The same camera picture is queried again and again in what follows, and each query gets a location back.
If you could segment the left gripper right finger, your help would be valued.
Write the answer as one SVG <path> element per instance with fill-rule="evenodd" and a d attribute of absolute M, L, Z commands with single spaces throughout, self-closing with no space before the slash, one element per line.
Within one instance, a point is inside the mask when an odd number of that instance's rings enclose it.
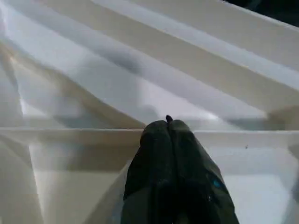
<path fill-rule="evenodd" d="M 237 224 L 239 220 L 221 171 L 189 126 L 166 116 L 178 174 L 180 221 Z"/>

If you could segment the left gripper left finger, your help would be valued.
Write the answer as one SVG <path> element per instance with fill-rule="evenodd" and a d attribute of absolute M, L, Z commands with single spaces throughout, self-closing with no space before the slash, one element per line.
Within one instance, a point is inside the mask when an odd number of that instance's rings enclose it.
<path fill-rule="evenodd" d="M 147 125 L 127 172 L 122 224 L 173 222 L 173 154 L 166 121 Z"/>

